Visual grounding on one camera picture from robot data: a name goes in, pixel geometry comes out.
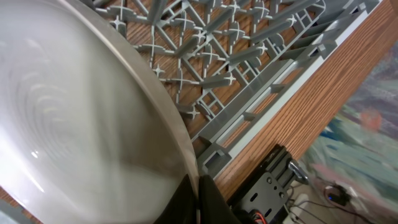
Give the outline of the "grey round plate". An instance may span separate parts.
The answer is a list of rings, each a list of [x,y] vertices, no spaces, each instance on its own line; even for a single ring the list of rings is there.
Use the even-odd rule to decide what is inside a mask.
[[[44,223],[153,223],[186,127],[127,40],[80,1],[1,2],[1,187]]]

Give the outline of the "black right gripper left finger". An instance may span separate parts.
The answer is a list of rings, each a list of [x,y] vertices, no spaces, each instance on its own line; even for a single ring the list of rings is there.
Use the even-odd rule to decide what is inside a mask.
[[[196,201],[189,176],[186,175],[154,224],[195,224]]]

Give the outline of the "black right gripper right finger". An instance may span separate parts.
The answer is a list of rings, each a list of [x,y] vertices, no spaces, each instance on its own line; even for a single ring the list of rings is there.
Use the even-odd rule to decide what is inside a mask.
[[[201,224],[241,224],[209,175],[200,177],[199,205]]]

